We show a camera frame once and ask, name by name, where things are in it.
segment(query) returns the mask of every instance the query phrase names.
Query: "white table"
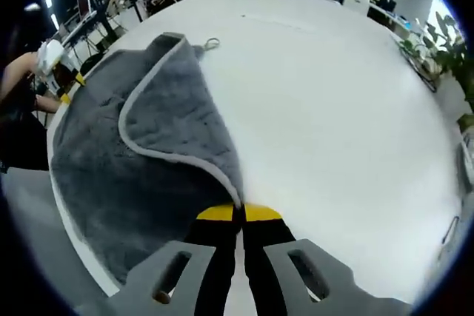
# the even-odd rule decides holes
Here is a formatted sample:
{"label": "white table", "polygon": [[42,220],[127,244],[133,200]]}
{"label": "white table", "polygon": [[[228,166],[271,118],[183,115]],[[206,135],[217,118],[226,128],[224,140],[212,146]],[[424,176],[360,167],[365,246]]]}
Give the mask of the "white table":
{"label": "white table", "polygon": [[[362,289],[413,302],[459,201],[440,112],[390,33],[324,0],[186,0],[111,52],[144,49],[164,31],[191,44],[221,40],[201,68],[238,150],[247,201],[279,211],[297,238],[350,266]],[[65,110],[48,131],[50,158]],[[52,180],[74,247],[113,294]],[[226,315],[252,314],[241,310],[250,296],[241,258]]]}

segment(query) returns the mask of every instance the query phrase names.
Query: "floor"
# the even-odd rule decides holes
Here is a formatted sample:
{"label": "floor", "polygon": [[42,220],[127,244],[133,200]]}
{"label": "floor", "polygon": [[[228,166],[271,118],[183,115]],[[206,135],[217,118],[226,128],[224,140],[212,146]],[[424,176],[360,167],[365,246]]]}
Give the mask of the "floor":
{"label": "floor", "polygon": [[11,168],[1,179],[20,234],[38,268],[57,292],[72,307],[104,297],[66,235],[49,173]]}

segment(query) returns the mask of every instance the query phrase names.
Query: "gray gripper bracket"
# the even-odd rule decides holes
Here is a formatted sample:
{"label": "gray gripper bracket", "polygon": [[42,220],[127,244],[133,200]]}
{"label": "gray gripper bracket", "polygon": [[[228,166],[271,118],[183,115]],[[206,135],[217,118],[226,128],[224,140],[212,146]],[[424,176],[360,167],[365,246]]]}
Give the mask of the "gray gripper bracket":
{"label": "gray gripper bracket", "polygon": [[[87,316],[192,316],[215,250],[211,246],[171,241],[133,268],[125,286],[115,295],[80,306],[76,311]],[[157,301],[153,296],[161,290],[169,292],[173,281],[177,283],[170,302]]]}
{"label": "gray gripper bracket", "polygon": [[356,286],[353,271],[309,240],[266,246],[288,316],[399,316],[410,305]]}

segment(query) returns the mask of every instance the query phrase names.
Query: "round table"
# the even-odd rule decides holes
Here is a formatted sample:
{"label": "round table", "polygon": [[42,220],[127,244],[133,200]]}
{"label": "round table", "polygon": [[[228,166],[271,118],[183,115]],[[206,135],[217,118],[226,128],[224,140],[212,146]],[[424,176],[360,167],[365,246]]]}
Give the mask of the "round table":
{"label": "round table", "polygon": [[[245,200],[280,212],[296,238],[347,264],[362,289],[413,302],[460,204],[440,111],[390,32],[325,0],[184,0],[111,52],[142,50],[165,31],[191,44],[221,41],[201,68],[238,151]],[[48,132],[50,156],[65,110]],[[79,256],[113,294],[52,180]],[[250,296],[245,278],[234,278],[228,309]]]}

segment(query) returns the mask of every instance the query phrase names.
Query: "gray towel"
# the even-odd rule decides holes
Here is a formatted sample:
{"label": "gray towel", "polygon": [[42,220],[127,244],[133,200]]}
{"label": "gray towel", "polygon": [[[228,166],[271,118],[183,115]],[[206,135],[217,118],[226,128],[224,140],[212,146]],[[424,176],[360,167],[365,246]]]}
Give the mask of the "gray towel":
{"label": "gray towel", "polygon": [[172,33],[145,51],[115,52],[56,130],[51,170],[64,202],[121,283],[163,244],[182,241],[198,213],[240,201],[236,151],[201,74],[202,54]]}

